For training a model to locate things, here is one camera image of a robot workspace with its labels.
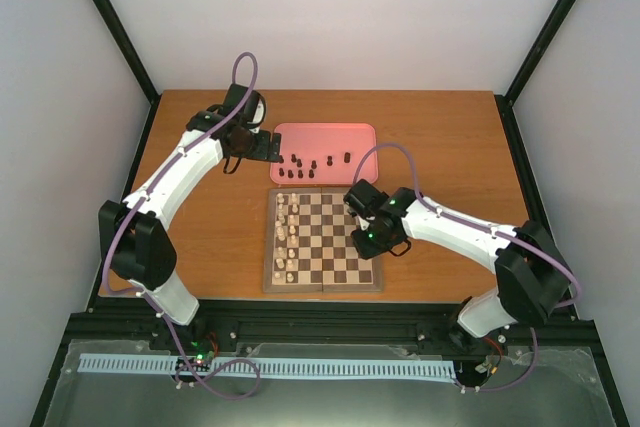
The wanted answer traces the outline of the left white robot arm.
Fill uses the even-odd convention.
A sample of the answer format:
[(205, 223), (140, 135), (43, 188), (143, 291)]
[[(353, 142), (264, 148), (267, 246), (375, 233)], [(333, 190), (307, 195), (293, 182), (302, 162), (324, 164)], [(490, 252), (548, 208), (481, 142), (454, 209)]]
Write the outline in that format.
[(280, 136), (261, 128), (264, 99), (234, 113), (222, 105), (198, 112), (167, 159), (123, 201), (99, 210), (102, 285), (112, 295), (133, 292), (174, 324), (172, 335), (186, 349), (201, 347), (208, 325), (199, 302), (177, 273), (177, 253), (168, 230), (173, 217), (202, 178), (219, 164), (230, 175), (232, 158), (276, 162)]

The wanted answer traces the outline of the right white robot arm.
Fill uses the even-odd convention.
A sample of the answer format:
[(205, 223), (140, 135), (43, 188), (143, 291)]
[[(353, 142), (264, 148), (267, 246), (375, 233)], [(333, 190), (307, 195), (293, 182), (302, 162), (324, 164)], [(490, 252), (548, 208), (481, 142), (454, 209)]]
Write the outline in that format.
[(409, 188), (393, 195), (366, 181), (354, 184), (344, 202), (357, 222), (350, 237), (362, 259), (406, 254), (426, 241), (486, 268), (496, 285), (464, 300), (446, 335), (461, 351), (505, 326), (541, 327), (562, 306), (573, 274), (549, 233), (538, 223), (495, 224), (447, 208)]

